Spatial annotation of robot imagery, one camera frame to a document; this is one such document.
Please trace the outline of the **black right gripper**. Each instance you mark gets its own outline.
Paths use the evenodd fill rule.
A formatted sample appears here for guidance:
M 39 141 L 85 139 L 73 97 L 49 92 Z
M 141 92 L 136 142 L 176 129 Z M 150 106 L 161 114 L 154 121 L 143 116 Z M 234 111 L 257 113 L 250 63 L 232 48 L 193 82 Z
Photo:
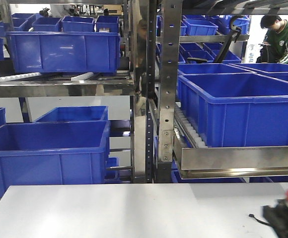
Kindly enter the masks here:
M 288 238 L 288 201 L 286 199 L 278 199 L 274 207 L 263 206 L 262 215 L 279 238 Z

